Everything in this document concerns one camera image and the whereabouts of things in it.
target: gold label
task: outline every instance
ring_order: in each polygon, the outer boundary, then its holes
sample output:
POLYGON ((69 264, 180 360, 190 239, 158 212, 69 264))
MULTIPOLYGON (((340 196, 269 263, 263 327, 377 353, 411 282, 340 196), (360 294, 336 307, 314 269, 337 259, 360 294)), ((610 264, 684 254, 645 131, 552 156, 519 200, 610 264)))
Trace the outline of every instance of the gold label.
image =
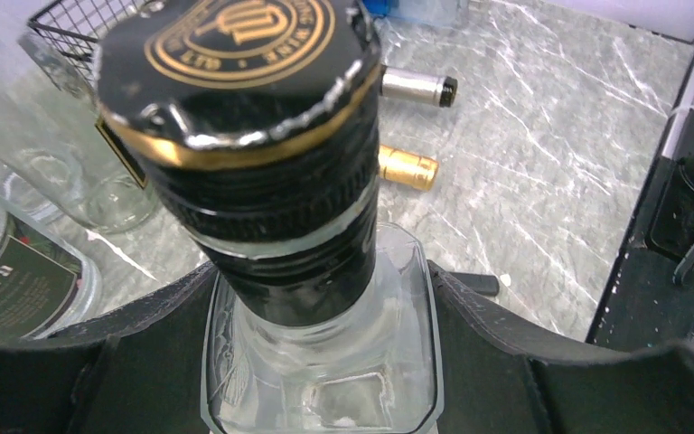
POLYGON ((97 118, 97 123, 94 124, 94 127, 97 128, 97 131, 100 133, 102 138, 105 139, 105 142, 108 143, 108 146, 110 146, 110 149, 116 154, 118 159, 121 161, 121 164, 127 169, 132 179, 134 179, 136 184, 139 185, 139 188, 147 187, 147 182, 149 180, 147 179, 145 171, 135 160, 134 156, 132 156, 128 151, 121 138, 118 137, 118 135, 112 129, 110 129, 108 123, 105 122, 105 119, 103 119, 101 116, 97 118))
POLYGON ((333 36, 328 0, 200 0, 145 43, 163 75, 210 89, 281 80, 315 60, 333 36))

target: black wire basket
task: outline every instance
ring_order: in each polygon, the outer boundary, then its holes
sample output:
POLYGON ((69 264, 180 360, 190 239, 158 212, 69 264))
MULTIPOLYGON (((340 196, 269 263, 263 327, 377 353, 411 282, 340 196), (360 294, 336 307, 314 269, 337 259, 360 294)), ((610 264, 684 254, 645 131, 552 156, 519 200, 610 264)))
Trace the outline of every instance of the black wire basket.
POLYGON ((99 38, 146 0, 54 0, 28 20, 28 27, 66 57, 91 82, 91 56, 99 38))

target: clear glass bottle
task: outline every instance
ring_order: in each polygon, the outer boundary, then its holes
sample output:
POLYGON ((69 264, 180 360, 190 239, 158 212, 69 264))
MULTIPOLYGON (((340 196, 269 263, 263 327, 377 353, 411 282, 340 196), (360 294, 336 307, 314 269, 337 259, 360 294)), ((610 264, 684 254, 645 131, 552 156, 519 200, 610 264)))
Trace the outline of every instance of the clear glass bottle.
POLYGON ((0 342, 94 316, 100 281, 91 259, 0 197, 0 342))
POLYGON ((443 380, 420 242, 379 223, 373 277, 346 312, 283 327, 217 287, 204 357, 204 419, 226 434, 437 433, 443 380))
MULTIPOLYGON (((160 205, 152 187, 106 143, 83 83, 58 90, 18 44, 35 42, 26 30, 0 9, 0 160, 82 226, 115 233, 145 222, 160 205)), ((32 54, 50 59, 44 48, 32 54)))
POLYGON ((62 211, 57 205, 1 161, 0 197, 42 224, 54 222, 62 217, 62 211))

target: marble countertop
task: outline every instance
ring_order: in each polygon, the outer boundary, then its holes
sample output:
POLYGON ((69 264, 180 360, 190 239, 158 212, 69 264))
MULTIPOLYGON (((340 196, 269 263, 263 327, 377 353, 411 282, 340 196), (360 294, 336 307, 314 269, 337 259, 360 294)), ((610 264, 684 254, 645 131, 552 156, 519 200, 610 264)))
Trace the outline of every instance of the marble countertop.
MULTIPOLYGON (((378 27, 388 65, 459 79, 453 108, 381 102, 382 142, 440 173, 429 193, 383 182, 380 219, 446 269, 499 276, 503 306, 583 339, 691 47, 537 0, 472 0, 455 29, 378 27)), ((164 210, 126 234, 52 228, 98 263, 105 311, 206 260, 164 210)))

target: wine bottle top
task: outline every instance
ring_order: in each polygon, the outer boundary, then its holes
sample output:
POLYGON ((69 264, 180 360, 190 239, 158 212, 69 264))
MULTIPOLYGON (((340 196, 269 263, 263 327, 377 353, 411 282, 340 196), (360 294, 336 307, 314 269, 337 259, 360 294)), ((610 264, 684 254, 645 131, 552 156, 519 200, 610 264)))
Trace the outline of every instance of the wine bottle top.
POLYGON ((111 128, 159 165, 266 165, 329 137, 379 76, 354 0, 156 0, 94 56, 111 128))

